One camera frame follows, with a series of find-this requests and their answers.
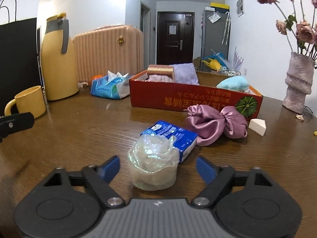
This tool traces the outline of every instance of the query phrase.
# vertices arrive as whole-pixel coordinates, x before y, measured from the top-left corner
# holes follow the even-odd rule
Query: black bag handle
[[[1,8],[7,8],[7,10],[8,10],[8,18],[9,18],[9,23],[10,23],[10,12],[9,12],[9,8],[7,7],[7,6],[2,6],[2,7],[0,7],[0,9]]]
[[[17,2],[15,0],[15,21],[16,21],[16,6],[17,6]]]

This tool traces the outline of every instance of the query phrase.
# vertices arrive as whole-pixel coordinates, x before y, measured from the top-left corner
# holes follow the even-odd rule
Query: white sponge wedge
[[[252,119],[250,121],[249,128],[251,130],[254,130],[256,133],[260,134],[261,136],[263,136],[266,131],[266,124],[264,120]]]

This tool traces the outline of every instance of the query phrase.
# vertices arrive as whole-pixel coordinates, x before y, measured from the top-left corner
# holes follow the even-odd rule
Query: red cardboard box
[[[189,106],[210,105],[221,111],[225,106],[235,106],[247,120],[259,114],[263,96],[250,86],[250,92],[236,92],[216,88],[228,76],[217,73],[197,72],[200,86],[145,82],[147,71],[130,79],[130,98],[133,107],[183,111]]]

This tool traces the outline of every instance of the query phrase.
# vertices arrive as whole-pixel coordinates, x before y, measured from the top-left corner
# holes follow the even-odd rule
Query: doorframe
[[[158,48],[159,48],[159,20],[160,20],[160,15],[162,13],[182,13],[182,14],[191,14],[192,15],[192,24],[193,24],[193,31],[191,32],[191,39],[192,39],[192,50],[193,50],[193,55],[194,55],[194,38],[195,38],[195,12],[176,12],[176,11],[158,11],[157,14],[157,21],[156,21],[156,53],[155,53],[155,63],[157,62],[158,58]]]
[[[140,3],[140,24],[141,24],[141,12],[142,7],[146,8],[148,12],[144,17],[144,64],[150,65],[151,63],[151,8],[141,1]]]

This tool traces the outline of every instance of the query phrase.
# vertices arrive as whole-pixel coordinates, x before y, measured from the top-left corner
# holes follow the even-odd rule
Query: wood grain surface
[[[317,119],[296,119],[282,102],[264,98],[259,118],[264,137],[249,130],[245,139],[220,137],[208,147],[198,147],[178,167],[176,183],[169,189],[145,192],[131,183],[127,151],[140,132],[158,120],[185,127],[186,113],[133,108],[130,99],[120,101],[93,97],[81,90],[70,98],[50,103],[50,113],[35,120],[32,129],[15,133],[0,144],[0,232],[19,237],[14,208],[53,168],[80,170],[101,164],[113,155],[121,159],[119,174],[110,186],[126,201],[142,198],[194,198],[205,184],[196,171],[196,158],[205,156],[215,164],[237,170],[259,166],[274,178],[303,210],[296,238],[317,233]]]

